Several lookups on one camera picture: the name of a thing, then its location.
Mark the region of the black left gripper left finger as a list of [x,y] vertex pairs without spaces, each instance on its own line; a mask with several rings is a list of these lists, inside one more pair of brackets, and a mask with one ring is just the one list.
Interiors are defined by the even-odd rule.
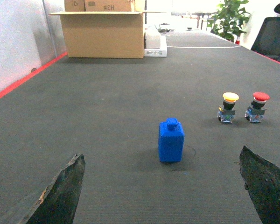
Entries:
[[42,192],[21,224],[71,224],[79,202],[85,160],[76,154]]

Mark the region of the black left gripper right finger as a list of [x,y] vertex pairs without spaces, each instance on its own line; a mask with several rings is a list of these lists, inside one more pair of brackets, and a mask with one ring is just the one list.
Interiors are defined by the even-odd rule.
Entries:
[[280,168],[243,146],[240,174],[254,208],[264,224],[280,224]]

